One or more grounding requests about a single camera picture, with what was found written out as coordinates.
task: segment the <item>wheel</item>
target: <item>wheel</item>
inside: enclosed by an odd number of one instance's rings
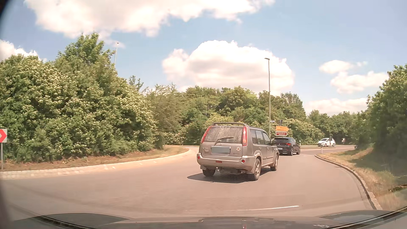
[[[254,173],[250,174],[250,179],[252,181],[258,180],[258,178],[260,177],[260,171],[261,171],[260,160],[257,158],[256,163],[254,164]]]
[[[271,171],[276,171],[277,170],[277,167],[278,167],[278,154],[276,154],[276,158],[274,159],[274,165],[273,166],[270,166],[270,170]]]
[[[215,174],[215,170],[202,170],[204,176],[213,176]]]

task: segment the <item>car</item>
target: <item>car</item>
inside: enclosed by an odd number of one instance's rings
[[[334,147],[335,146],[335,139],[332,139],[331,141],[329,140],[329,138],[321,139],[318,142],[318,146],[323,146],[323,147],[332,146],[332,147]]]
[[[274,140],[276,141],[277,149],[280,154],[292,156],[294,153],[301,153],[300,145],[292,137],[276,137]]]
[[[197,153],[202,173],[247,174],[259,179],[261,168],[277,170],[278,149],[267,133],[245,123],[218,122],[207,128]]]

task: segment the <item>license plate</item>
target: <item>license plate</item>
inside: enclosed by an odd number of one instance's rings
[[[230,154],[230,146],[211,146],[212,153],[214,154]]]

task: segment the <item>cobblestone curb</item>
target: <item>cobblestone curb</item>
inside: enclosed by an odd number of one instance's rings
[[[83,174],[89,172],[99,172],[106,170],[116,170],[123,168],[133,168],[140,167],[149,164],[163,163],[165,161],[172,161],[179,159],[180,157],[186,157],[188,153],[192,152],[189,149],[185,153],[158,157],[154,159],[146,159],[140,161],[129,161],[129,162],[120,162],[113,164],[104,164],[104,165],[90,165],[83,167],[72,167],[72,168],[63,168],[63,169],[50,169],[50,170],[26,170],[26,171],[7,171],[0,172],[1,179],[15,179],[15,178],[32,178],[32,177],[44,177],[44,176],[59,176],[59,175],[68,175],[68,174]]]
[[[374,196],[373,192],[368,191],[368,186],[366,185],[366,182],[363,180],[362,177],[359,176],[359,174],[356,171],[353,171],[352,169],[350,169],[350,168],[348,168],[348,167],[346,167],[344,165],[341,165],[339,163],[324,159],[324,158],[319,157],[317,155],[315,155],[315,157],[317,157],[318,159],[321,159],[323,161],[332,163],[334,165],[340,166],[340,167],[348,170],[349,172],[351,172],[359,180],[359,182],[362,184],[363,190],[365,191],[365,194],[368,197],[368,200],[369,200],[370,205],[372,206],[372,208],[374,210],[383,210],[382,207],[380,206],[379,202],[377,201],[376,197]]]

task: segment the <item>sky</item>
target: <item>sky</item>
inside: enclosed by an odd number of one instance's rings
[[[405,65],[404,0],[11,0],[0,59],[54,60],[84,34],[118,42],[118,75],[299,95],[307,113],[366,109],[394,65]]]

